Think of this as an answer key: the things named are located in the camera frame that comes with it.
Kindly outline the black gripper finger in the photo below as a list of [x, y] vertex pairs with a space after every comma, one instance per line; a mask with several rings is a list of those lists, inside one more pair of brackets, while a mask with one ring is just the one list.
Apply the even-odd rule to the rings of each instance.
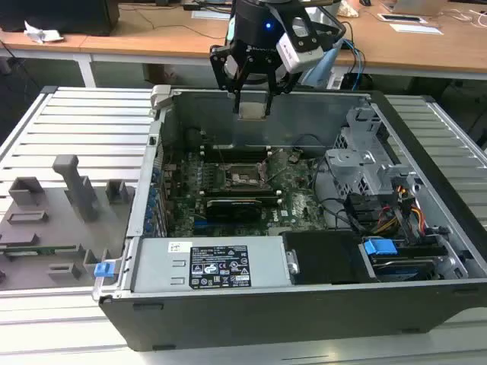
[[[235, 74], [230, 77], [225, 71], [225, 65], [229, 58], [237, 64]], [[234, 95], [233, 113], [238, 114], [240, 109], [240, 94], [247, 80], [252, 65], [252, 57], [244, 55], [236, 45], [212, 46], [209, 60], [214, 72], [218, 87]]]
[[275, 96], [289, 94], [294, 87], [294, 75], [289, 74], [285, 69], [279, 71], [283, 66], [277, 58], [266, 57], [266, 76], [268, 89], [266, 93], [265, 114], [271, 112], [272, 101]]

